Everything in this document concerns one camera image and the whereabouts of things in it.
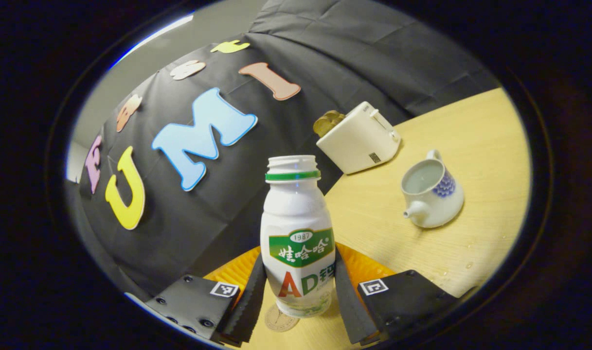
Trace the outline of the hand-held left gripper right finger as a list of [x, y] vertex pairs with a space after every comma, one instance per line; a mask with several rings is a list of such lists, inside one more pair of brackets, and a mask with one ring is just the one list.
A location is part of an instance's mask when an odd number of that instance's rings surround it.
[[352, 344], [411, 336], [459, 302], [417, 271], [396, 273], [343, 244], [336, 244], [334, 276]]

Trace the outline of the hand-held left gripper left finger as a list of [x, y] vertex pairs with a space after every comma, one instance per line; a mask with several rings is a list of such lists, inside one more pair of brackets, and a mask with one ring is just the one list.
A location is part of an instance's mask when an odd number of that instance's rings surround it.
[[251, 340], [265, 284], [262, 255], [256, 247], [204, 277], [180, 277], [145, 301], [144, 309], [186, 335], [240, 347]]

